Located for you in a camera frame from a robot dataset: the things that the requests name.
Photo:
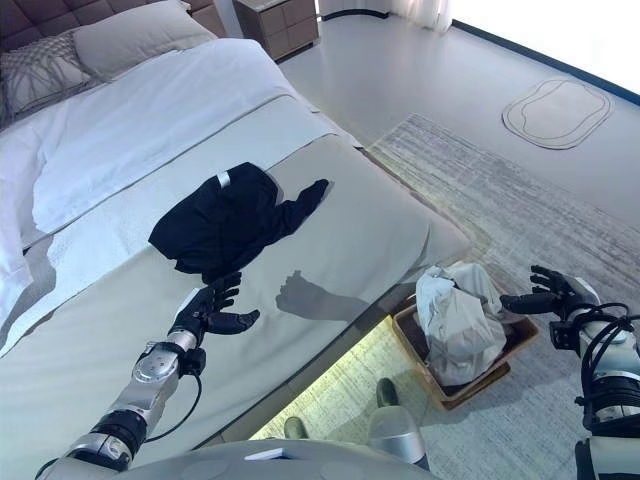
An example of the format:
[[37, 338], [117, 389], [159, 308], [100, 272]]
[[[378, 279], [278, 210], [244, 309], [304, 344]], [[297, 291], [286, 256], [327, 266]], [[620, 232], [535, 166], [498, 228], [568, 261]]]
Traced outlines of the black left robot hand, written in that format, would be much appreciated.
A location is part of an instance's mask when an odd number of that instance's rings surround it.
[[168, 336], [189, 333], [193, 348], [199, 347], [207, 333], [236, 335], [250, 329], [260, 317], [258, 310], [249, 313], [226, 312], [239, 294], [242, 273], [233, 272], [192, 292], [187, 303], [177, 312]]

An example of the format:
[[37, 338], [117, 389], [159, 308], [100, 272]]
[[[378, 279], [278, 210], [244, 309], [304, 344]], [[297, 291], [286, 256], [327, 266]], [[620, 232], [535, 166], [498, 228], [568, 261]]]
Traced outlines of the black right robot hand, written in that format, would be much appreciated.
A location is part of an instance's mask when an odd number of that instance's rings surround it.
[[520, 315], [553, 313], [567, 320], [576, 310], [600, 304], [598, 295], [576, 277], [539, 265], [532, 265], [530, 271], [531, 292], [501, 295], [505, 310]]

